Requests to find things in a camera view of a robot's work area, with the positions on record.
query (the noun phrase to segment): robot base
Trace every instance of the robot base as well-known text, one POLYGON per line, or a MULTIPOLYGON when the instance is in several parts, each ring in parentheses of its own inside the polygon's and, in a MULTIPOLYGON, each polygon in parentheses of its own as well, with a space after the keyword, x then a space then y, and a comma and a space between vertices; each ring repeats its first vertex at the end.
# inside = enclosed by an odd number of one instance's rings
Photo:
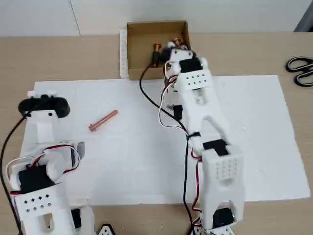
POLYGON ((196 235, 235 235, 230 226, 224 226, 205 232, 201 227, 195 227, 196 235))

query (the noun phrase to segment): white paper sheet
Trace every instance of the white paper sheet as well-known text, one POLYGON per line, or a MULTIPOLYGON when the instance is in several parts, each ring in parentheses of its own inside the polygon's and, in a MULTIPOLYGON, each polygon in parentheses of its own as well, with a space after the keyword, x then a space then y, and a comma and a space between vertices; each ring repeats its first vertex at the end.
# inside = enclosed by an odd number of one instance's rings
MULTIPOLYGON (((214 82, 234 138, 245 153, 246 201, 309 197, 277 76, 221 76, 214 82)), ((143 82, 156 101, 162 85, 161 80, 143 82)), ((68 100, 71 113, 60 120, 60 135, 86 142, 81 166, 66 176, 72 203, 182 202, 184 133, 159 125, 157 109, 141 94, 137 81, 36 82, 35 90, 54 90, 68 100), (119 114, 90 133, 88 125, 113 109, 119 114)), ((172 122, 166 117, 164 121, 172 122)), ((23 150, 35 141, 33 132, 27 125, 23 150)), ((194 166, 189 157, 189 202, 195 196, 194 166)))

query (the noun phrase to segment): black wire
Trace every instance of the black wire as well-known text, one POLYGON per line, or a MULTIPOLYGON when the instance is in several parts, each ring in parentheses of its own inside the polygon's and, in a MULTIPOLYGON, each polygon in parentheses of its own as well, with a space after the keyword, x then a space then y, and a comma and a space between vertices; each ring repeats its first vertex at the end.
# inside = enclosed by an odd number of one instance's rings
POLYGON ((14 215, 14 219, 15 219, 15 223, 16 223, 16 226, 19 230, 19 235, 23 235, 23 232, 22 232, 22 229, 21 229, 21 222, 19 220, 19 217, 14 209, 14 206, 13 206, 13 203, 11 201, 11 196, 10 196, 10 192, 8 191, 8 188, 4 182, 4 177, 3 177, 3 171, 2 171, 2 165, 3 165, 3 157, 4 157, 4 151, 5 151, 5 148, 12 136, 12 134, 15 132, 15 130, 18 128, 18 126, 26 119, 27 115, 23 116, 18 123, 16 123, 16 125, 13 127, 13 129, 10 131, 10 133, 8 134, 8 136, 6 137, 4 143, 3 143, 3 146, 2 146, 2 150, 1 150, 1 156, 0 156, 0 178, 1 178, 1 183, 2 183, 2 186, 4 188, 4 192, 5 192, 5 195, 9 201, 9 204, 10 204, 10 207, 11 207, 11 210, 12 210, 12 213, 14 215))
MULTIPOLYGON (((141 73, 141 76, 140 76, 140 80, 139 80, 139 87, 140 87, 140 90, 141 92, 143 93, 143 95, 154 105, 156 106, 158 109, 160 108, 159 105, 157 105, 146 93, 145 91, 143 90, 142 88, 142 85, 141 85, 141 82, 142 82, 142 79, 144 77, 144 75, 146 74, 147 70, 150 68, 151 64, 149 64, 145 70, 141 73)), ((181 128, 187 132, 187 129, 185 128, 185 126, 182 124, 181 121, 177 120, 173 115, 171 115, 169 112, 167 112, 166 110, 164 110, 163 108, 161 108, 161 110, 167 114, 168 116, 170 116, 172 119, 174 119, 175 121, 177 121, 179 123, 179 125, 181 126, 181 128)), ((188 213, 188 217, 189 217, 189 220, 190 220, 190 230, 192 230, 192 233, 193 235, 196 235, 195 233, 195 228, 193 226, 193 223, 192 223, 192 216, 191 216, 191 213, 190 213, 190 210, 188 208, 188 205, 187 205, 187 202, 186 202, 186 191, 187 191, 187 176, 188 176, 188 150, 189 150, 189 146, 188 146, 188 142, 186 144, 186 153, 185 153, 185 177, 184 177, 184 188, 183 188, 183 202, 184 202, 184 206, 185 206, 185 209, 188 213)))
MULTIPOLYGON (((143 93, 143 95, 154 105, 156 106, 157 108, 160 108, 160 106, 158 104, 156 104, 146 93, 145 91, 143 90, 142 88, 142 85, 141 85, 141 82, 142 82, 142 79, 144 77, 144 75, 146 74, 146 71, 148 70, 148 68, 150 68, 151 64, 149 64, 145 70, 141 73, 141 76, 140 76, 140 80, 139 80, 139 87, 140 87, 140 90, 141 92, 143 93)), ((161 108, 161 110, 168 116, 170 116, 172 119, 174 119, 175 121, 178 122, 178 124, 181 126, 181 128, 187 132, 187 129, 185 128, 185 126, 181 123, 181 121, 179 121, 178 119, 176 119, 173 115, 171 115, 168 111, 166 111, 165 109, 161 108)))
POLYGON ((188 151, 189 151, 189 146, 188 146, 188 142, 186 144, 186 152, 185 152, 185 179, 184 179, 184 192, 183 192, 183 202, 184 202, 184 206, 186 208, 186 211, 188 213, 188 217, 190 220, 190 228, 192 230, 193 235, 196 235, 195 233, 195 227, 192 223, 192 216, 190 213, 190 210, 187 206, 187 202, 186 202, 186 192, 187 192, 187 175, 188 175, 188 151))

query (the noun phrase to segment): white wall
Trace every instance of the white wall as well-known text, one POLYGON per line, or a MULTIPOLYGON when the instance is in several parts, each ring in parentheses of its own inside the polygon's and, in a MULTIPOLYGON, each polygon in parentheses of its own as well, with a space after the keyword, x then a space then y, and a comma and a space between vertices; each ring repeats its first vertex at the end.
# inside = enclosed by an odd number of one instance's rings
POLYGON ((0 36, 79 35, 68 0, 0 0, 0 36))
MULTIPOLYGON (((72 0, 81 34, 182 20, 191 32, 291 32, 311 0, 72 0)), ((0 36, 78 35, 70 0, 0 0, 0 36)))

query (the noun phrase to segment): screw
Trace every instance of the screw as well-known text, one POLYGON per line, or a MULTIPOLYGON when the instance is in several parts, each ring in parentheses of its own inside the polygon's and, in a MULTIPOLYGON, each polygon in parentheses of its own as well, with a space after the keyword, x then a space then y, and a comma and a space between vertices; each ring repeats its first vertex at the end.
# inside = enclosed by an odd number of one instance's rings
POLYGON ((173 43, 175 43, 177 47, 180 47, 180 45, 182 44, 182 40, 179 37, 174 37, 173 43))
POLYGON ((105 123, 107 120, 109 120, 110 118, 112 118, 116 114, 118 114, 118 111, 115 109, 112 112, 110 112, 108 115, 106 115, 104 118, 97 121, 95 124, 90 124, 89 130, 91 132, 96 131, 99 126, 101 126, 103 123, 105 123))
POLYGON ((161 49, 161 44, 160 43, 154 43, 153 44, 153 51, 157 51, 157 52, 159 52, 160 51, 160 49, 161 49))

